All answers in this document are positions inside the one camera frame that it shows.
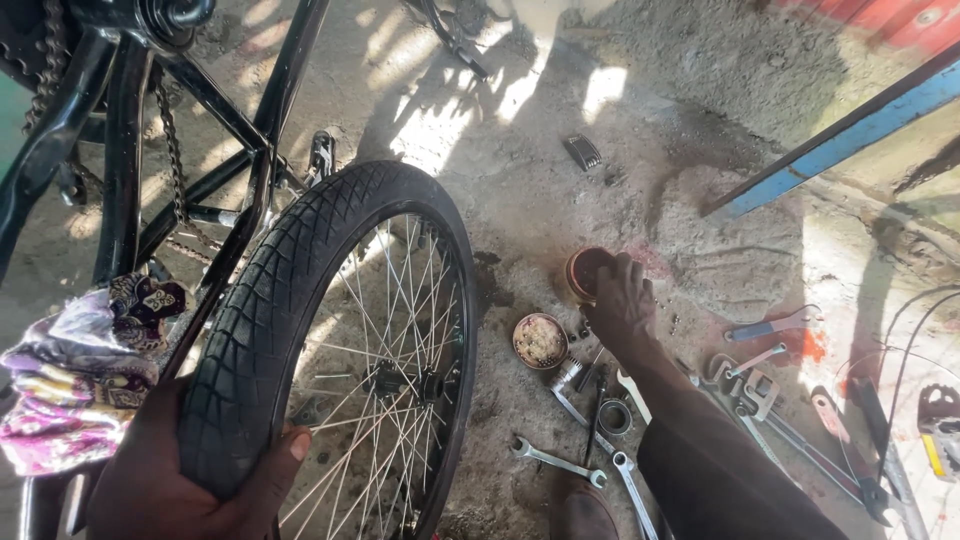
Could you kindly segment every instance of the bicycle frame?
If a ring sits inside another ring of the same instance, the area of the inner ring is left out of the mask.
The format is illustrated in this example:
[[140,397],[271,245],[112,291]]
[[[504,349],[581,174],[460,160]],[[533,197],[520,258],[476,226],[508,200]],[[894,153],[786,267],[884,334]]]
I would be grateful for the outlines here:
[[[23,148],[0,183],[0,279],[6,274],[20,230],[36,201],[50,185],[82,134],[103,133],[105,171],[103,227],[93,272],[93,284],[142,268],[156,248],[177,226],[171,202],[140,231],[140,153],[143,99],[156,61],[189,91],[242,144],[243,150],[189,186],[189,205],[198,205],[247,167],[251,168],[243,209],[222,249],[213,259],[196,292],[196,307],[184,313],[168,336],[170,348],[161,360],[162,378],[176,375],[204,321],[225,291],[228,279],[257,231],[270,218],[274,189],[288,183],[303,192],[306,185],[277,153],[277,145],[293,105],[310,52],[326,15],[329,0],[300,0],[290,29],[280,47],[274,70],[253,120],[241,112],[186,52],[154,46],[144,31],[118,20],[115,6],[102,0],[71,0],[70,7],[90,15],[96,10],[102,24],[84,23],[60,89],[40,117]],[[198,5],[212,10],[213,2]],[[150,7],[165,6],[154,2]],[[190,16],[203,17],[204,13]],[[106,120],[88,123],[106,92]],[[87,474],[81,496],[70,502],[68,533],[85,525],[83,493],[88,495],[99,476],[94,465],[84,471],[50,478],[31,478],[24,484],[19,537],[54,540],[69,481]]]

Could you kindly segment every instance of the concrete floor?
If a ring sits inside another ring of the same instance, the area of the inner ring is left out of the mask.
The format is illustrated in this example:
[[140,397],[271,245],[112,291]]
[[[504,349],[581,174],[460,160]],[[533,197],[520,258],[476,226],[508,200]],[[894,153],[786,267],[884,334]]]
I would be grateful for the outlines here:
[[[194,54],[252,113],[296,2],[221,4]],[[836,383],[845,362],[858,362],[858,368],[879,373],[881,400],[889,410],[901,348],[938,296],[906,309],[889,338],[888,327],[907,301],[958,276],[956,266],[936,249],[938,239],[862,192],[811,181],[779,203],[795,228],[785,249],[795,263],[780,273],[774,294],[765,298],[771,317],[817,304],[827,317],[824,331],[785,332],[729,347],[722,333],[731,323],[704,308],[716,306],[716,298],[689,286],[676,246],[663,241],[664,232],[689,226],[671,222],[675,213],[667,210],[676,201],[665,194],[691,167],[749,174],[772,161],[779,148],[703,107],[659,97],[663,92],[651,88],[660,82],[645,79],[631,61],[613,61],[553,32],[563,27],[569,8],[557,4],[562,9],[549,12],[553,18],[536,24],[529,13],[522,16],[521,6],[514,17],[488,17],[478,42],[483,64],[494,76],[484,86],[441,48],[413,10],[386,0],[334,3],[284,138],[286,155],[300,170],[310,136],[327,126],[342,134],[342,162],[394,158],[413,163],[438,178],[467,224],[483,321],[467,443],[442,532],[463,539],[547,536],[544,504],[551,471],[513,458],[508,446],[514,434],[522,434],[545,451],[575,459],[584,436],[549,396],[541,373],[516,359],[508,335],[532,311],[550,313],[568,328],[578,324],[579,314],[556,300],[550,283],[564,259],[588,244],[623,249],[648,263],[658,298],[672,300],[659,328],[675,356],[701,365],[725,352],[743,361],[773,340],[784,340],[790,355],[767,369],[786,398],[782,414],[825,454],[842,460],[809,404],[810,390],[823,385],[841,402],[853,437],[873,456],[858,408],[843,402]],[[465,20],[474,20],[471,15],[480,20],[485,13],[470,11]],[[645,59],[634,60],[641,65]],[[192,98],[178,101],[184,166],[197,178],[238,145]],[[149,217],[169,200],[169,172],[156,110],[148,108],[146,117],[150,140],[144,160],[151,175],[145,180],[144,213]],[[560,143],[575,133],[596,144],[603,165],[587,173],[577,168]],[[96,151],[85,154],[95,167]],[[234,205],[241,196],[239,187],[219,194],[224,204]],[[37,206],[0,289],[0,345],[11,345],[28,322],[85,290],[98,231],[96,201],[76,211],[49,194]],[[770,251],[762,239],[740,241],[741,248]],[[199,277],[192,262],[161,254],[179,279]],[[732,290],[723,292],[735,298],[749,298],[752,283],[763,278],[748,260],[731,264],[729,272],[736,279]],[[670,335],[675,313],[682,322]],[[956,372],[960,360],[949,351],[959,331],[956,303],[926,323],[915,345],[918,356],[907,364],[894,426],[930,537],[937,540],[957,537],[960,494],[936,480],[926,464],[914,421],[916,396],[929,383],[956,387],[957,380],[920,356]],[[596,346],[589,339],[576,344],[573,353],[587,359]],[[892,355],[881,367],[883,350]],[[871,522],[862,507],[761,429],[793,478],[851,540],[904,537],[901,527],[884,529]],[[640,434],[635,430],[618,445],[632,451]],[[621,536],[637,537],[626,491],[611,464],[605,468],[612,477],[606,493]],[[0,490],[0,535],[12,537],[18,481],[7,473]]]

